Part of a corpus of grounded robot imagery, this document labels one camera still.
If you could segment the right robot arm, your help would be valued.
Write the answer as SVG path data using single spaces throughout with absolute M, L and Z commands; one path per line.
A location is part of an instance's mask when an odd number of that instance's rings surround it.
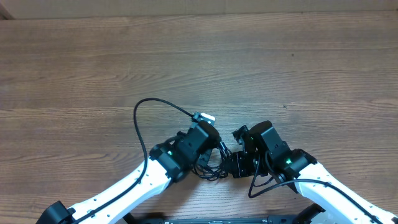
M 227 160 L 227 171 L 235 178 L 269 175 L 276 182 L 263 183 L 263 190 L 249 192 L 249 197 L 286 185 L 313 202 L 293 223 L 397 223 L 397 215 L 353 192 L 309 153 L 291 150 L 270 121 L 251 129 L 242 126 L 233 136 L 243 149 Z

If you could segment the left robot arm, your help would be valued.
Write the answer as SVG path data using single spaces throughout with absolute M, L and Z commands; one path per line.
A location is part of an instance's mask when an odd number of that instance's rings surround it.
M 149 158 L 125 178 L 69 208 L 60 201 L 53 203 L 37 223 L 116 223 L 140 203 L 184 179 L 199 157 L 219 144 L 213 124 L 199 121 L 187 134 L 154 146 Z

